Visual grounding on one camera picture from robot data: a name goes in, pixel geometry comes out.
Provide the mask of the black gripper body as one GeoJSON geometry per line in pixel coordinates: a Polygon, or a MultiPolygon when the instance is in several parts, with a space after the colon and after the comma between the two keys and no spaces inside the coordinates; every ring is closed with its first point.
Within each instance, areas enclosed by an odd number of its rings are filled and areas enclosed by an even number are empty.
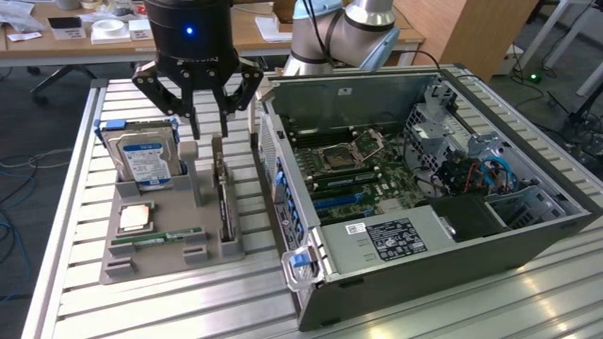
{"type": "Polygon", "coordinates": [[[232,1],[145,1],[160,72],[179,85],[225,85],[239,68],[232,1]]]}

